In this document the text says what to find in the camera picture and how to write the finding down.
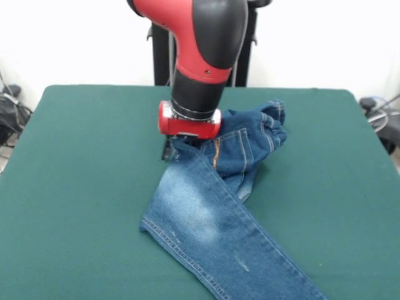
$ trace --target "jeans leg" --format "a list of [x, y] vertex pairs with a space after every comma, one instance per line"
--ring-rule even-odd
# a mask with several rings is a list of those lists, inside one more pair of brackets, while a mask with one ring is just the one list
[[206, 157], [177, 142], [141, 221], [217, 299], [326, 299], [276, 246]]
[[256, 175], [257, 169], [254, 169], [249, 172], [228, 176], [223, 179], [226, 186], [236, 194], [241, 202], [245, 203], [253, 191]]

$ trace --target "black metal frame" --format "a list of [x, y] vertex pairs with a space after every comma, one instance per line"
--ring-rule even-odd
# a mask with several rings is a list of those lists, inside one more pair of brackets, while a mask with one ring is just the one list
[[[249, 63], [251, 55], [251, 46], [255, 42], [254, 34], [257, 24], [257, 8], [270, 4], [270, 0], [248, 1], [249, 18], [247, 23], [246, 36], [244, 38], [243, 47], [237, 60], [237, 74], [235, 86], [246, 87], [248, 81]], [[151, 37], [153, 47], [154, 62], [154, 85], [167, 86], [169, 79], [169, 39], [168, 31], [152, 23]], [[227, 86], [232, 86], [232, 74], [230, 75]]]

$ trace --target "green table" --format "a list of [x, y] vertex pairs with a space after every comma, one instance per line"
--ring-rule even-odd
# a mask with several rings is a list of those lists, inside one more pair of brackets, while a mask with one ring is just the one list
[[[212, 299], [138, 230], [166, 167], [156, 119], [169, 92], [46, 89], [0, 180], [1, 300]], [[246, 205], [330, 299], [398, 299], [400, 180], [353, 96], [227, 88], [220, 107], [272, 98], [288, 139]]]

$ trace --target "floor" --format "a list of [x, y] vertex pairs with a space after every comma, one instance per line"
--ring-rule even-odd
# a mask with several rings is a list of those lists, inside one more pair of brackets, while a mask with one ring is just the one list
[[397, 148], [391, 157], [400, 174], [400, 148]]
[[[16, 137], [11, 136], [8, 143], [13, 145], [16, 142]], [[13, 149], [8, 148], [8, 147], [0, 147], [0, 175], [6, 168], [6, 165], [8, 163], [8, 158], [11, 156], [13, 153]]]

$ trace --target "jeans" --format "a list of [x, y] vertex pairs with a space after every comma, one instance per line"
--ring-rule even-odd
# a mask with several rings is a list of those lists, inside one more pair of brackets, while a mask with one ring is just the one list
[[219, 135], [174, 152], [140, 223], [216, 299], [327, 299], [246, 209], [258, 166], [286, 140], [271, 101], [227, 111]]

